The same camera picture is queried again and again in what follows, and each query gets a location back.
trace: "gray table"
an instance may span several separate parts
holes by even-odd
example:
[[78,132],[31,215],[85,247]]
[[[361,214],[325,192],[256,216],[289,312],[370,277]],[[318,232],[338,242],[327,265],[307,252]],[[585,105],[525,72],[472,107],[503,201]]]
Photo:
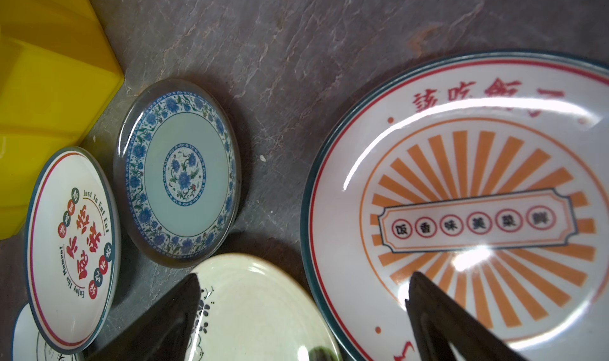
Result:
[[[224,106],[243,164],[221,252],[268,259],[302,285],[300,203],[324,137],[377,84],[423,61],[494,48],[609,61],[607,0],[91,0],[125,84],[82,146],[111,176],[122,119],[150,84],[180,77]],[[107,344],[189,270],[143,257],[124,233]],[[23,238],[0,241],[0,359],[26,302]]]

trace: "yellow container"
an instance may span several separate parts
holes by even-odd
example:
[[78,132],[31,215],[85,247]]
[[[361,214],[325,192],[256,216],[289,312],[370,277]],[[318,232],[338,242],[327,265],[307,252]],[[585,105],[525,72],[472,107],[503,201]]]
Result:
[[46,160],[80,143],[123,80],[88,0],[0,0],[0,239],[25,222]]

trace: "round plate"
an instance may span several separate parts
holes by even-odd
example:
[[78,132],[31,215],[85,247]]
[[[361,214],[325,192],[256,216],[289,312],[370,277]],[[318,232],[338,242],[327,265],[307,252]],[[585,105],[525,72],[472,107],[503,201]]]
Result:
[[148,257],[186,267],[213,254],[237,212],[237,143],[221,107],[193,83],[148,87],[127,113],[114,159],[127,232]]
[[418,358],[415,270],[529,359],[605,357],[608,74],[544,53],[452,57],[342,119],[309,175],[301,240],[353,357]]
[[185,360],[339,360],[308,294],[267,261],[218,255],[196,266],[201,301]]
[[90,153],[68,147],[44,165],[26,230],[27,294],[38,329],[58,352],[79,352],[106,319],[121,258],[114,196]]
[[65,355],[49,346],[38,332],[30,305],[26,304],[15,322],[13,360],[17,361],[80,361],[80,353]]

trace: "blue and white porcelain plate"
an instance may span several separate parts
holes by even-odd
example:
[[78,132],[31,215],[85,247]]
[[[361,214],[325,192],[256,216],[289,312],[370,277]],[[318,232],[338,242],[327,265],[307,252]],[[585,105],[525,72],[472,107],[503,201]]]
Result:
[[153,85],[127,114],[119,137],[115,170],[124,167],[125,202],[136,237],[146,242],[136,244],[158,253],[161,258],[153,259],[160,263],[210,255],[236,211],[240,182],[232,129],[217,102],[197,89],[178,80]]

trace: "orange ray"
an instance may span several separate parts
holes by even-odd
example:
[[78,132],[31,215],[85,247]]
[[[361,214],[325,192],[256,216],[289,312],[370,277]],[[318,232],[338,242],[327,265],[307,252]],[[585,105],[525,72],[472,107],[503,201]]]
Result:
[[434,264],[431,265],[429,270],[425,271],[425,275],[427,275],[430,280],[434,280],[435,276],[438,275],[438,272],[440,272],[440,269],[442,268],[442,266],[444,266],[446,259],[448,259],[448,256],[449,253],[447,251],[442,253],[438,257],[438,259],[436,259]]
[[372,235],[372,244],[374,246],[381,246],[383,244],[383,238],[381,238],[381,235]]
[[491,289],[491,293],[493,294],[495,301],[497,302],[497,306],[499,308],[499,312],[501,313],[501,317],[506,324],[506,327],[517,327],[521,326],[522,322],[518,318],[516,311],[512,307],[510,300],[507,298],[506,293],[503,292],[503,288],[499,284],[497,277],[495,277],[493,271],[490,266],[486,263],[482,265],[482,271],[484,272],[484,276],[487,279],[488,286]]
[[383,175],[383,177],[381,177],[381,181],[379,182],[379,185],[387,188],[388,190],[391,190],[396,195],[400,195],[401,197],[406,198],[407,200],[410,200],[411,202],[413,202],[415,204],[425,202],[425,200],[423,200],[421,197],[418,197],[417,194],[415,194],[414,192],[412,192],[411,190],[409,190],[407,187],[403,186],[402,184],[396,182],[395,180],[393,180],[392,178],[390,178],[387,175]]
[[580,206],[588,206],[588,199],[581,190],[579,192],[570,194],[569,198],[571,198],[571,204],[573,204],[574,208],[579,208]]
[[579,270],[571,268],[569,266],[565,266],[562,263],[558,263],[553,261],[552,259],[548,259],[537,255],[529,250],[524,249],[512,249],[510,250],[512,254],[519,256],[520,258],[526,259],[534,265],[537,265],[544,270],[551,272],[552,274],[563,278],[566,281],[569,281],[576,286],[582,287],[583,283],[588,278],[586,273],[583,273]]
[[550,155],[546,154],[542,150],[535,150],[529,158],[527,158],[522,165],[514,171],[512,176],[503,184],[503,187],[499,188],[497,193],[512,192],[516,189],[523,181],[525,181],[533,172],[537,171],[539,167],[543,166],[546,161],[550,159]]
[[453,198],[458,198],[459,195],[457,194],[457,188],[453,179],[451,167],[448,164],[448,157],[446,156],[442,136],[436,135],[435,137],[429,138],[428,141],[429,145],[431,146],[431,151],[434,152],[435,160],[438,162],[438,166],[440,167],[440,172],[442,173],[444,182],[448,187],[448,192],[450,192]]
[[543,190],[544,188],[556,188],[559,185],[568,183],[573,180],[573,176],[567,171],[566,168],[562,167],[552,172],[548,176],[542,178],[540,181],[531,185],[528,190]]
[[402,284],[405,280],[412,276],[412,273],[417,271],[419,268],[425,266],[425,264],[433,259],[438,253],[424,253],[419,258],[416,258],[414,261],[410,262],[406,266],[400,268],[395,273],[391,274],[391,279],[395,284]]
[[392,263],[399,261],[400,259],[404,259],[410,255],[412,255],[412,253],[396,254],[396,253],[389,252],[389,253],[379,255],[379,260],[381,261],[381,265],[383,265],[383,267],[385,267],[387,265],[391,265]]
[[596,225],[594,219],[579,219],[577,220],[577,231],[579,233],[587,233],[589,235],[596,234]]
[[425,183],[419,179],[414,172],[408,166],[404,164],[401,159],[396,159],[391,163],[391,167],[395,170],[395,172],[399,173],[400,176],[405,178],[410,184],[412,184],[416,189],[420,190],[422,194],[425,195],[430,201],[438,201],[439,198],[431,191],[431,189],[427,188]]
[[442,289],[444,292],[448,292],[448,287],[451,285],[451,281],[453,280],[453,274],[455,274],[455,268],[451,261],[448,262],[448,266],[444,270],[444,274],[442,274],[442,278],[440,279],[440,283],[438,283],[438,287]]
[[460,197],[467,197],[467,131],[453,132]]
[[481,131],[478,137],[478,150],[476,150],[476,161],[474,162],[474,174],[471,177],[471,197],[478,196],[478,190],[482,183],[482,176],[487,167],[488,154],[493,146],[494,132]]
[[512,273],[510,273],[495,257],[491,257],[490,262],[534,320],[537,321],[547,316],[547,311],[537,302],[537,300],[535,300],[527,289],[518,282]]
[[496,252],[496,254],[499,258],[503,259],[505,263],[507,263],[514,270],[516,270],[517,273],[521,274],[524,279],[529,281],[545,296],[547,296],[550,300],[556,303],[559,307],[564,306],[569,300],[571,300],[571,296],[568,295],[566,292],[559,289],[552,283],[546,281],[539,274],[535,273],[522,263],[518,262],[516,259],[507,255],[507,253],[499,250]]
[[476,267],[471,273],[471,286],[474,289],[474,303],[476,304],[476,319],[487,328],[493,327],[491,312],[488,310],[487,297],[484,294],[480,269]]
[[435,172],[429,165],[425,155],[422,154],[421,147],[419,147],[418,144],[415,144],[408,149],[408,153],[415,161],[416,165],[421,169],[422,174],[427,177],[431,185],[436,189],[440,197],[444,200],[448,200],[448,195],[446,194],[442,183],[440,183],[440,179],[438,179],[438,176],[435,175]]
[[376,194],[372,197],[372,204],[386,208],[388,206],[399,206],[404,205],[401,202],[395,201],[392,198],[385,197],[383,195]]
[[542,247],[542,249],[590,262],[594,260],[594,255],[596,254],[596,249],[594,247],[579,245],[578,243],[570,243],[567,246]]
[[499,158],[497,158],[497,162],[495,162],[495,166],[488,176],[487,183],[482,190],[483,196],[490,195],[493,192],[499,179],[506,172],[507,167],[510,166],[510,163],[514,160],[514,157],[518,151],[520,151],[520,147],[522,147],[523,144],[524,142],[520,139],[514,137],[507,138],[506,144],[504,144],[503,150],[501,150]]
[[457,287],[455,288],[455,301],[465,308],[467,304],[467,274],[457,272]]

